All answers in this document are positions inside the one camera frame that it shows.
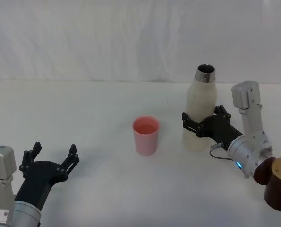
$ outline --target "brown cup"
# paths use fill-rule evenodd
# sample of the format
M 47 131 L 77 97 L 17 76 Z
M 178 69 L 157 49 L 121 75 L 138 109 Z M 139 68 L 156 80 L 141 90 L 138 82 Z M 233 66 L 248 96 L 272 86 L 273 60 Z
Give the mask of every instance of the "brown cup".
M 264 199 L 269 206 L 281 211 L 281 158 L 272 163 L 272 174 L 264 192 Z

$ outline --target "plastic cup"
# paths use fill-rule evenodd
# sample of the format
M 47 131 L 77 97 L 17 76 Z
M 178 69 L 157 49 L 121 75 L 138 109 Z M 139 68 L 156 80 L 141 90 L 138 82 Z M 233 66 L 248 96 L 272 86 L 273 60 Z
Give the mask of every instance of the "plastic cup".
M 159 121 L 150 116 L 138 117 L 133 122 L 136 151 L 141 155 L 151 155 L 157 149 Z

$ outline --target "tabletop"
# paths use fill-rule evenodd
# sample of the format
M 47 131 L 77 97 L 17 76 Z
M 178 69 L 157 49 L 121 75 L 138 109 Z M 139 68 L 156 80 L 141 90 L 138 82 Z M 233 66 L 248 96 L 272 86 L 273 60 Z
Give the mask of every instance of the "tabletop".
M 234 164 L 208 149 L 182 146 L 181 113 L 189 84 L 5 80 L 0 84 L 0 145 L 16 164 L 42 144 L 37 160 L 61 163 L 76 144 L 80 163 L 55 185 L 41 226 L 62 227 L 281 227 L 281 212 L 263 198 L 265 186 L 245 179 Z M 232 84 L 217 84 L 218 105 L 232 114 Z M 261 84 L 264 131 L 281 157 L 281 85 Z M 136 153 L 132 122 L 141 115 L 161 123 L 155 154 Z M 225 151 L 218 151 L 225 156 Z M 23 182 L 14 173 L 13 191 Z

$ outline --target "white fabric curtain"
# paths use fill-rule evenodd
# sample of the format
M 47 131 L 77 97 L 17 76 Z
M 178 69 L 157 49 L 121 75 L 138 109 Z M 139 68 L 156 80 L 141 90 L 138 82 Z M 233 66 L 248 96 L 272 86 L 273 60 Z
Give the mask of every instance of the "white fabric curtain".
M 0 0 L 0 78 L 281 83 L 281 0 Z

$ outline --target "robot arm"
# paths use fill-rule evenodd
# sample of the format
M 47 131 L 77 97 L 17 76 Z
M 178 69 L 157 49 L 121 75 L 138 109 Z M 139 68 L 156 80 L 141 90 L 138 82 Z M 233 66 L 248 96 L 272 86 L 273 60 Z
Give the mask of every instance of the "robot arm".
M 13 149 L 0 146 L 0 227 L 39 227 L 41 210 L 53 185 L 66 181 L 79 162 L 75 145 L 62 164 L 34 159 L 42 147 L 25 151 L 20 170 L 25 178 L 14 199 L 11 181 L 16 170 Z
M 223 106 L 215 108 L 213 116 L 200 123 L 182 113 L 183 127 L 196 133 L 198 137 L 210 137 L 218 144 L 211 147 L 224 148 L 229 157 L 236 162 L 244 177 L 252 177 L 259 184 L 266 185 L 270 168 L 275 158 L 272 145 L 262 127 L 259 84 L 246 81 L 233 86 L 233 101 L 243 117 L 245 134 L 230 124 L 231 115 Z

